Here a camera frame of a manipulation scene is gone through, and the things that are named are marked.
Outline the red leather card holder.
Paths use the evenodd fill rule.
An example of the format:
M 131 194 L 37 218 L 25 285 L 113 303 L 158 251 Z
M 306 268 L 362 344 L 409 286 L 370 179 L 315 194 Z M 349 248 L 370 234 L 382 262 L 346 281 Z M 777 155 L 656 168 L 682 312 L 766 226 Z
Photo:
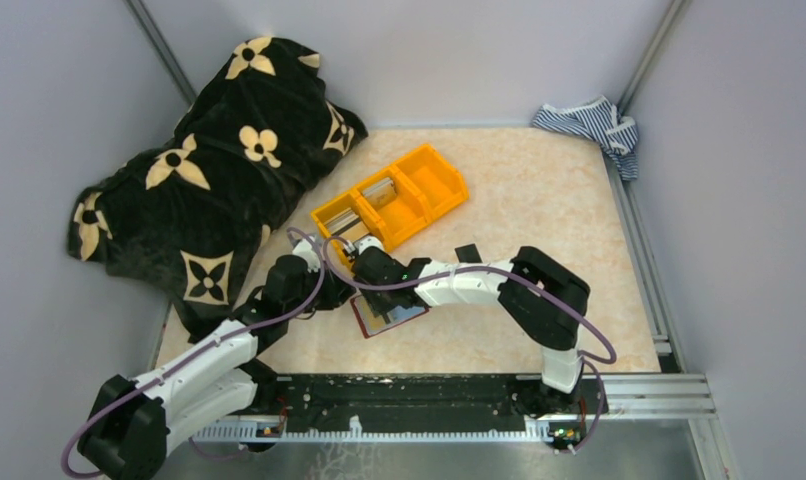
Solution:
M 426 307 L 395 307 L 387 313 L 377 314 L 363 295 L 352 298 L 350 305 L 365 339 L 392 330 L 429 312 Z

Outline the black card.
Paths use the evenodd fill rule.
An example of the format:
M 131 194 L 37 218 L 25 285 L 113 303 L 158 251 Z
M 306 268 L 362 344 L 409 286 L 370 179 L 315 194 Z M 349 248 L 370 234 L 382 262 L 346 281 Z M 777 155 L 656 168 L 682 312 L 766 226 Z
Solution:
M 480 252 L 474 243 L 458 246 L 454 249 L 454 252 L 460 263 L 478 264 L 483 262 Z

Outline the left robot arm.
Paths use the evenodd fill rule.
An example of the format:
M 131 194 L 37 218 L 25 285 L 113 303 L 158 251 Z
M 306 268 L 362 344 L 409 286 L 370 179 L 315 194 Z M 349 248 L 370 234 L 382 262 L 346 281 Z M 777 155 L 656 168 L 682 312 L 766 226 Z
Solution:
M 77 452 L 110 479 L 151 479 L 170 454 L 215 421 L 249 408 L 271 411 L 278 375 L 259 355 L 283 338 L 292 319 L 331 311 L 354 293 L 324 260 L 318 235 L 301 234 L 263 286 L 189 350 L 159 368 L 100 388 L 88 421 L 68 441 L 62 467 Z

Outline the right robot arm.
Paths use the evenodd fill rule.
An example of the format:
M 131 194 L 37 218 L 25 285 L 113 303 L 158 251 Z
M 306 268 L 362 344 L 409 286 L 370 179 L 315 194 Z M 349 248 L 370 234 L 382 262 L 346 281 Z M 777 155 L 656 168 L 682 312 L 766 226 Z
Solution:
M 542 398 L 555 412 L 569 411 L 581 398 L 577 348 L 589 284 L 541 250 L 522 246 L 505 261 L 479 263 L 476 252 L 451 264 L 416 258 L 404 265 L 382 247 L 361 246 L 352 264 L 354 280 L 378 314 L 400 307 L 500 306 L 542 347 Z

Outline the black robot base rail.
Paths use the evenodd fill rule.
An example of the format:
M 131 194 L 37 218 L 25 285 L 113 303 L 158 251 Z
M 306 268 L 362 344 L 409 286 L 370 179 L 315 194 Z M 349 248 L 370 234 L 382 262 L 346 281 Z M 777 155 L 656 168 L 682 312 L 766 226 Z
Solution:
M 367 433 L 519 432 L 528 420 L 565 414 L 589 425 L 609 404 L 593 377 L 565 394 L 537 374 L 293 374 L 264 386 L 246 414 L 285 422 L 288 433 L 343 432 L 357 418 Z

